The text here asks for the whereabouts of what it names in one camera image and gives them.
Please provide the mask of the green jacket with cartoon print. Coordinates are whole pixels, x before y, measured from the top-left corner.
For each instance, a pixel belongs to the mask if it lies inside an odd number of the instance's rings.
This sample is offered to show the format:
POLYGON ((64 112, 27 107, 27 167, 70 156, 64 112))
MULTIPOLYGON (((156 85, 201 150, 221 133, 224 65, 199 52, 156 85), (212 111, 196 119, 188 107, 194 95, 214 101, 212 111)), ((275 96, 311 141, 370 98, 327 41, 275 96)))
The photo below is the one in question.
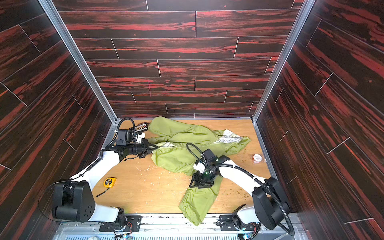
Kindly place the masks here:
MULTIPOLYGON (((201 152, 209 149, 216 156, 238 154, 250 142, 250 138, 241 137, 229 130, 212 131, 201 125, 192 125, 156 117, 149 124, 149 131, 155 137, 149 143, 158 146, 153 151, 154 164, 172 173, 192 176, 196 170, 193 165, 201 159, 201 152)), ((188 188, 179 209, 195 226, 200 225, 221 187, 223 177, 217 177, 210 188, 188 188)))

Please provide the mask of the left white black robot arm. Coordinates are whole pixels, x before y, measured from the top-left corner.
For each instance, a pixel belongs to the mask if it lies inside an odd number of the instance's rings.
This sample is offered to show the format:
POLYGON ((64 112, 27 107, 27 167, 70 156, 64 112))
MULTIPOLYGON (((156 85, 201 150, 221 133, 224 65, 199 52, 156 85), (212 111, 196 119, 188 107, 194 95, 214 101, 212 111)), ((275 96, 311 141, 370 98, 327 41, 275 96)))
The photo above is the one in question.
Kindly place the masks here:
POLYGON ((141 143, 106 146, 101 155, 78 174, 54 184, 52 216, 58 220, 113 223, 125 227, 124 209, 96 204, 92 190, 109 170, 125 161, 126 156, 145 158, 157 148, 146 139, 141 143))

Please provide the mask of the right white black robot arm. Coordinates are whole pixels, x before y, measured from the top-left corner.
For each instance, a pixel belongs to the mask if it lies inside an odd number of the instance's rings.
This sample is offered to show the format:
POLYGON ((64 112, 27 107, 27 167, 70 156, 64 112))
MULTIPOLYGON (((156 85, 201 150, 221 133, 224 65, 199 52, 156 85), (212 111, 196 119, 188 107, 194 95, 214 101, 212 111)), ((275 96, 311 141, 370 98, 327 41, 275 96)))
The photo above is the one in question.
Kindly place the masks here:
POLYGON ((294 225, 289 217, 291 207, 288 197, 277 179, 256 176, 226 156, 197 160, 194 169, 196 172, 190 184, 192 188, 213 187, 214 180, 223 177, 252 197, 252 205, 243 204, 232 213, 232 224, 237 230, 244 231, 248 226, 258 225, 268 230, 280 227, 288 235, 295 235, 294 225))

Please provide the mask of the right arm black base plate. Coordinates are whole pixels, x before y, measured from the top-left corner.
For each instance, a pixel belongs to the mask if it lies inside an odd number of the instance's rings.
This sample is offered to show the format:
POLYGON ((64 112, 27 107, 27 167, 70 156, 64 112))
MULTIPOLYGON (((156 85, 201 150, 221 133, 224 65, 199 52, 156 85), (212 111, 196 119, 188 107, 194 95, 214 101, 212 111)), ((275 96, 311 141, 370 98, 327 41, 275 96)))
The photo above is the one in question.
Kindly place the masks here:
POLYGON ((259 223, 245 224, 238 217, 233 219, 233 215, 220 215, 216 221, 216 226, 221 231, 255 231, 259 228, 259 223))

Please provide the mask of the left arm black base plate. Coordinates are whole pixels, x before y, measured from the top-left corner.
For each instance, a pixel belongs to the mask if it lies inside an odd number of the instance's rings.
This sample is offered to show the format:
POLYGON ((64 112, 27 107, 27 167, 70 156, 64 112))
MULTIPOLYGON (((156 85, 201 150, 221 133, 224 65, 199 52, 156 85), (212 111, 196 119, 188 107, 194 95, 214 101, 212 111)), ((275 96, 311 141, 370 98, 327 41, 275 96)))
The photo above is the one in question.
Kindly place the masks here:
POLYGON ((142 216, 125 215, 125 218, 118 218, 113 223, 101 222, 100 232, 105 233, 122 233, 122 232, 138 232, 142 223, 142 216))

